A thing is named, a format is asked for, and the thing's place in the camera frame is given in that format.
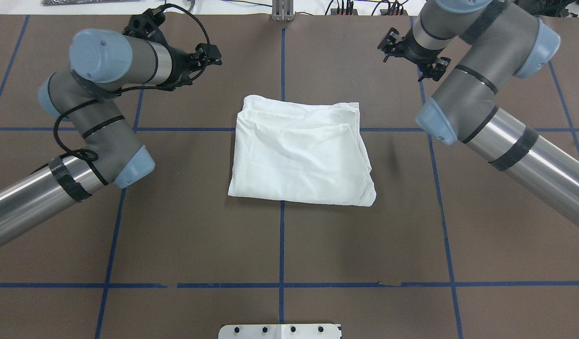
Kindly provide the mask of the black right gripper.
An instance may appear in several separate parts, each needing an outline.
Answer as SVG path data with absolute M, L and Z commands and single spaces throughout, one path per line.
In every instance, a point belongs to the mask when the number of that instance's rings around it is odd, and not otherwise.
M 417 65 L 421 73 L 418 82 L 423 79 L 440 81 L 446 73 L 447 67 L 451 63 L 451 58 L 441 56 L 438 58 L 440 49 L 429 49 L 419 45 L 412 33 L 401 36 L 397 29 L 391 27 L 384 35 L 377 47 L 378 51 L 384 53 L 383 62 L 388 62 L 391 57 L 406 58 Z

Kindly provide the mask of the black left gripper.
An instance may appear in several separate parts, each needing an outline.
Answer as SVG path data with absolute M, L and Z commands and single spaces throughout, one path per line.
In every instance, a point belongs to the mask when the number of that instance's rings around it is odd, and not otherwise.
M 194 56 L 199 59 L 193 60 L 190 54 L 181 49 L 170 47 L 172 67 L 169 75 L 169 85 L 191 84 L 191 74 L 195 70 L 205 70 L 211 65 L 222 65 L 221 52 L 217 45 L 199 43 L 195 47 Z

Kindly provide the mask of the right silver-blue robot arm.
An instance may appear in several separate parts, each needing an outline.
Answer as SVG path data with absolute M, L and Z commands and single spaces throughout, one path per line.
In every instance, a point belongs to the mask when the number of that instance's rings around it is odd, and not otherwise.
M 470 48 L 417 124 L 445 145 L 465 144 L 579 228 L 579 161 L 493 101 L 510 78 L 526 79 L 547 64 L 559 35 L 508 0 L 429 0 L 406 35 L 391 28 L 378 50 L 439 81 L 450 64 L 440 53 L 455 37 Z

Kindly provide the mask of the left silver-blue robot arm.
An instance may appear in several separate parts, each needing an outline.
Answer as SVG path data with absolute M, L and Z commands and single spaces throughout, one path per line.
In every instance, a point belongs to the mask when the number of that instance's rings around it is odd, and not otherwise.
M 70 150 L 0 191 L 0 247 L 108 184 L 125 188 L 154 170 L 155 163 L 115 99 L 139 89 L 174 90 L 193 83 L 193 73 L 221 65 L 210 41 L 186 53 L 167 45 L 160 32 L 84 29 L 69 49 L 68 69 L 40 87 L 42 108 L 56 118 L 53 135 L 68 119 L 85 146 Z

